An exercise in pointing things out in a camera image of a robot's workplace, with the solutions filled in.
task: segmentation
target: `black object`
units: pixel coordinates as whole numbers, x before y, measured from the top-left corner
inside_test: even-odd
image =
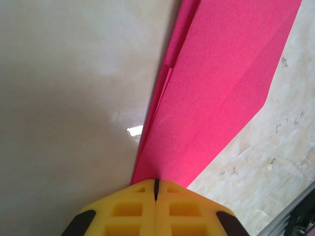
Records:
[[[311,192],[290,214],[284,236],[306,236],[303,231],[315,219],[315,190]]]
[[[158,189],[159,189],[159,179],[154,180],[154,199],[157,201],[158,199]]]
[[[218,211],[217,217],[228,236],[250,236],[235,216],[224,211]]]
[[[61,236],[84,236],[95,215],[95,210],[87,210],[76,215]]]

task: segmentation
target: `stain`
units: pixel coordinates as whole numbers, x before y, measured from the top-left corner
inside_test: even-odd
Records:
[[[280,126],[281,126],[281,124],[277,124],[277,125],[276,125],[276,134],[278,133]]]
[[[286,59],[284,57],[281,58],[281,67],[287,67]]]
[[[275,158],[271,160],[271,162],[268,165],[267,172],[271,171],[275,167],[275,162],[276,162]]]
[[[301,166],[309,165],[309,163],[315,159],[315,147],[312,147],[308,153],[306,154],[305,158],[301,161]]]
[[[238,169],[235,166],[233,167],[233,172],[231,175],[238,175]]]

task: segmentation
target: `pink paper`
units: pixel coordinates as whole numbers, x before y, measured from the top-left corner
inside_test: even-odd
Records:
[[[183,1],[132,183],[160,178],[188,186],[250,121],[266,100],[300,3]]]

